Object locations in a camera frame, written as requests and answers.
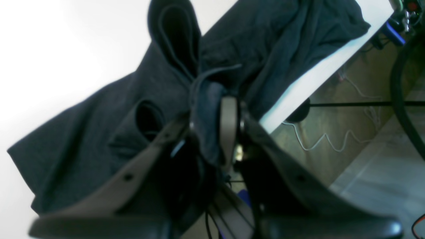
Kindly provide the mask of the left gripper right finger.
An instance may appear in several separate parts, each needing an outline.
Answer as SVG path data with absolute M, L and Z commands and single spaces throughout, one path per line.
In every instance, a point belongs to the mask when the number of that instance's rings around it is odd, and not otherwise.
M 283 152 L 236 97 L 220 103 L 223 170 L 243 177 L 253 239 L 400 239 L 393 216 L 361 210 L 322 185 Z

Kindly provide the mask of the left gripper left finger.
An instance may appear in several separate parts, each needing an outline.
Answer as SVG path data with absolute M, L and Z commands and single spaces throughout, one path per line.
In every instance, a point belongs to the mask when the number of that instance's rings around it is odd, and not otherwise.
M 172 197 L 162 178 L 172 151 L 187 136 L 188 115 L 167 124 L 151 144 L 97 191 L 78 203 L 36 219 L 29 235 L 39 239 L 177 239 Z

